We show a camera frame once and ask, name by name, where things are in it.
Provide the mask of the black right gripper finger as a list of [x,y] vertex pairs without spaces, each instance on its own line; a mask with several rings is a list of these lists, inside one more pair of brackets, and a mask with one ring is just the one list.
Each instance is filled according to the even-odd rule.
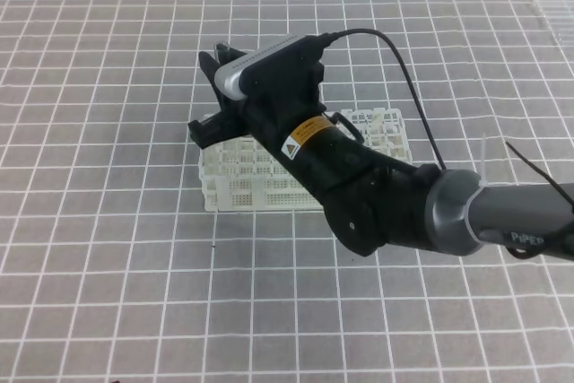
[[[237,50],[230,46],[230,61],[228,63],[235,61],[238,58],[245,56],[246,54],[247,52]],[[241,109],[246,109],[248,107],[248,104],[245,101],[240,102],[230,100],[225,94],[221,92],[221,89],[217,86],[215,82],[215,75],[217,71],[223,67],[223,65],[220,65],[217,62],[215,56],[212,57],[208,52],[201,51],[198,54],[198,60],[200,69],[210,83],[221,109],[227,109],[229,106],[233,105],[238,105]]]
[[202,121],[192,120],[187,125],[190,139],[199,148],[249,135],[243,119],[230,110],[222,110]]

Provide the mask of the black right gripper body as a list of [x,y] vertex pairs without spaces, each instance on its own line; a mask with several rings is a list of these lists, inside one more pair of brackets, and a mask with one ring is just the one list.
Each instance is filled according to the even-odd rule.
[[233,105],[233,111],[254,137],[281,163],[331,163],[340,158],[337,145],[341,134],[325,116],[319,101],[319,84],[324,67],[317,62],[305,75],[302,85],[263,91]]

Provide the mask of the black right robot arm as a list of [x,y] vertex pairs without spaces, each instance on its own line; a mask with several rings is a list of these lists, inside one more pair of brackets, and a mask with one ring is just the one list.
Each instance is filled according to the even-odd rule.
[[482,246],[526,260],[573,257],[573,187],[486,187],[470,170],[419,167],[370,149],[319,99],[326,37],[244,53],[200,52],[220,111],[190,122],[201,148],[250,136],[321,204],[335,236],[369,256],[386,244],[458,257]]

